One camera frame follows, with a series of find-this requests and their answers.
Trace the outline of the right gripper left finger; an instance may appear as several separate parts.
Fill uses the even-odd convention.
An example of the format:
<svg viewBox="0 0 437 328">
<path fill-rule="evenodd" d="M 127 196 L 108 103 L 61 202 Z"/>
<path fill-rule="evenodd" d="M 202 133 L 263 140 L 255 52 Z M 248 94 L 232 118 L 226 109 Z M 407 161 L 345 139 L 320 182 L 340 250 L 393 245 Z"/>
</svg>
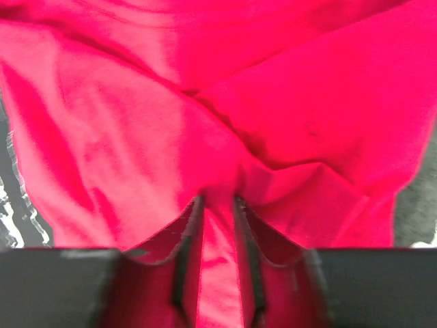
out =
<svg viewBox="0 0 437 328">
<path fill-rule="evenodd" d="M 1 251 L 2 327 L 194 327 L 203 198 L 138 248 Z"/>
</svg>

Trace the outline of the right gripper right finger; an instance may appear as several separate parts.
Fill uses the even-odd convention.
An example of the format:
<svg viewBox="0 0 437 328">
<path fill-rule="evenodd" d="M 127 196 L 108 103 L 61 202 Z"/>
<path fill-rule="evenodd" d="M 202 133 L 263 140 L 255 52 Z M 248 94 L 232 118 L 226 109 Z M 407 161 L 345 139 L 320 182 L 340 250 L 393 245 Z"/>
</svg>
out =
<svg viewBox="0 0 437 328">
<path fill-rule="evenodd" d="M 245 327 L 435 327 L 435 249 L 302 249 L 236 197 Z"/>
</svg>

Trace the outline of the bright pink-red t-shirt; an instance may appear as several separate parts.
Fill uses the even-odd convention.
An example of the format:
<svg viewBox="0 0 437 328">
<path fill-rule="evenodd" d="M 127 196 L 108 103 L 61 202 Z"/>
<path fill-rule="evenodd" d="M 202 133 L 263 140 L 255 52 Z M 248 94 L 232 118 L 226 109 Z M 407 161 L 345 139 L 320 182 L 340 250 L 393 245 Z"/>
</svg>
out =
<svg viewBox="0 0 437 328">
<path fill-rule="evenodd" d="M 203 201 L 194 327 L 246 327 L 234 206 L 292 244 L 389 248 L 436 119 L 435 1 L 2 1 L 19 189 L 58 247 L 173 249 Z"/>
</svg>

